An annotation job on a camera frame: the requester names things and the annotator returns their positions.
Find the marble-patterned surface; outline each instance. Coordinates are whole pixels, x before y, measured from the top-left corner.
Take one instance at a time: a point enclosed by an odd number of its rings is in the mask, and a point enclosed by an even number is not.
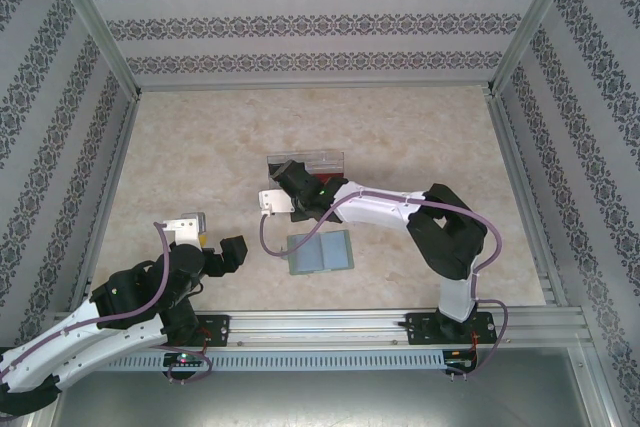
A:
[[[242,234],[249,254],[237,273],[204,280],[196,309],[436,306],[439,277],[402,232],[349,225],[355,269],[342,272],[291,276],[285,260],[262,251],[257,196],[268,188],[266,156],[321,149],[344,151],[346,176],[366,186],[449,185],[504,237],[502,256],[480,277],[480,295],[544,304],[479,87],[143,94],[93,285],[160,254],[153,221],[204,211],[208,245]],[[267,243],[286,246],[287,235],[312,222],[271,217]],[[494,247],[488,239],[483,255]]]

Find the patterned wallpaper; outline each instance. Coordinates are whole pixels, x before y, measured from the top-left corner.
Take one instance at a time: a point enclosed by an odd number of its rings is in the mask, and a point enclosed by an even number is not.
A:
[[[0,0],[0,345],[67,310],[129,99],[70,0]]]
[[[624,425],[640,425],[638,0],[554,0],[502,93]]]
[[[95,0],[143,87],[488,81],[532,0]]]

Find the gray metal floor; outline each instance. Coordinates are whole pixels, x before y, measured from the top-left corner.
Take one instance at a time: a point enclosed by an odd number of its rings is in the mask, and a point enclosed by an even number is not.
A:
[[[477,380],[430,371],[95,373],[62,399],[57,427],[584,426],[563,350],[502,350]]]

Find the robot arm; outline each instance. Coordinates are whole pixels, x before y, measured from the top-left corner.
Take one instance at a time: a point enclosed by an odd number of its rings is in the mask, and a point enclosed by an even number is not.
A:
[[[1,412],[24,415],[39,410],[112,360],[142,348],[182,345],[189,340],[199,325],[187,294],[205,275],[235,272],[244,262],[247,247],[240,236],[222,240],[222,254],[202,248],[199,236],[206,229],[204,214],[183,217],[163,223],[165,232],[175,233],[175,242],[169,253],[166,285],[148,309],[128,315],[157,295],[164,255],[114,273],[62,322],[0,356]],[[33,351],[20,360],[29,350]]]
[[[475,307],[471,293],[473,266],[482,252],[487,228],[462,213],[414,203],[429,201],[470,210],[447,186],[434,184],[427,192],[404,193],[365,188],[336,177],[325,184],[309,174],[304,164],[292,160],[272,178],[282,191],[261,192],[263,213],[275,213],[274,206],[279,212],[289,212],[293,206],[294,222],[319,220],[336,205],[327,218],[331,222],[367,222],[407,231],[427,265],[443,277],[439,311],[455,322],[467,320]],[[282,200],[283,196],[291,199],[289,203]],[[440,219],[445,220],[442,227],[436,222]]]

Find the wall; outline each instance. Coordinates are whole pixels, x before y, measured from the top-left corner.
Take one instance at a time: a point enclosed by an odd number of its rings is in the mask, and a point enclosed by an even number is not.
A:
[[[95,0],[143,87],[488,81],[532,0]]]
[[[70,0],[0,0],[0,345],[68,309],[129,99]]]
[[[502,92],[625,425],[640,425],[639,12],[639,0],[554,0]]]

